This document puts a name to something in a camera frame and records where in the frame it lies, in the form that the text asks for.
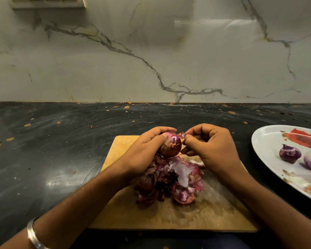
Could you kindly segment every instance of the cutting board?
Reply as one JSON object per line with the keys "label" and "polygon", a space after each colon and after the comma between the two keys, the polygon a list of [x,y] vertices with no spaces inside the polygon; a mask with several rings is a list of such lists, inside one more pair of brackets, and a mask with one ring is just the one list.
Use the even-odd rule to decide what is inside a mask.
{"label": "cutting board", "polygon": [[[101,171],[120,158],[138,137],[117,136]],[[137,196],[130,186],[109,201],[89,228],[257,231],[258,224],[245,206],[211,172],[203,171],[204,190],[195,195],[196,199],[191,204],[181,205],[166,198],[164,202],[155,201],[150,207],[142,208],[136,204]]]}

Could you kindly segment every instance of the silver bracelet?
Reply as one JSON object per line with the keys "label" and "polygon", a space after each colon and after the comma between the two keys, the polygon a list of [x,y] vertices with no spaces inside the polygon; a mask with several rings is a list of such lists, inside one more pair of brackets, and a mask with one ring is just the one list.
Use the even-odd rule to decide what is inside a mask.
{"label": "silver bracelet", "polygon": [[28,222],[28,226],[26,227],[26,230],[28,232],[28,238],[30,239],[33,246],[37,249],[49,249],[45,247],[36,237],[36,233],[33,230],[33,222],[36,221],[37,218],[33,218]]}

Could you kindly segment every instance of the black granite counter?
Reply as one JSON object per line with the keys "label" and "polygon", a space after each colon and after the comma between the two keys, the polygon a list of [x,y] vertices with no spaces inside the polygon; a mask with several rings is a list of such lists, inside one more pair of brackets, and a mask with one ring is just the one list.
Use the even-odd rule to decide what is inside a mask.
{"label": "black granite counter", "polygon": [[[249,173],[311,218],[311,200],[274,175],[251,146],[252,133],[262,126],[311,128],[311,104],[0,103],[0,244],[99,173],[117,135],[140,135],[159,125],[181,132],[203,122],[228,128]],[[199,244],[193,239],[210,236],[89,231],[74,247],[90,234],[115,237],[113,248],[152,243],[171,249],[192,248]],[[187,236],[189,243],[173,240]]]}

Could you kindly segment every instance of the forearm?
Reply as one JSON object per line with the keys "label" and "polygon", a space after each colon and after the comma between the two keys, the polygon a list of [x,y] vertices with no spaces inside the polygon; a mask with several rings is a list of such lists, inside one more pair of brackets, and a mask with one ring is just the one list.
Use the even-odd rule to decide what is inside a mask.
{"label": "forearm", "polygon": [[[34,222],[37,238],[48,248],[69,248],[108,201],[124,187],[124,172],[115,163]],[[6,248],[34,248],[26,229],[3,244]]]}
{"label": "forearm", "polygon": [[226,180],[228,188],[278,236],[286,248],[311,248],[311,220],[248,173]]}

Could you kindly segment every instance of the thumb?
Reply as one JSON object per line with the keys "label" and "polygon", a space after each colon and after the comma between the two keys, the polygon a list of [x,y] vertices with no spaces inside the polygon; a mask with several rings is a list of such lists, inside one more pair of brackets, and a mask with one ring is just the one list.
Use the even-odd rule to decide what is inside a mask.
{"label": "thumb", "polygon": [[165,143],[167,138],[168,133],[157,135],[151,141],[149,141],[149,145],[154,148],[154,152],[157,152],[157,150]]}
{"label": "thumb", "polygon": [[188,146],[192,151],[194,151],[197,155],[199,155],[204,143],[199,141],[193,135],[186,134],[184,144]]}

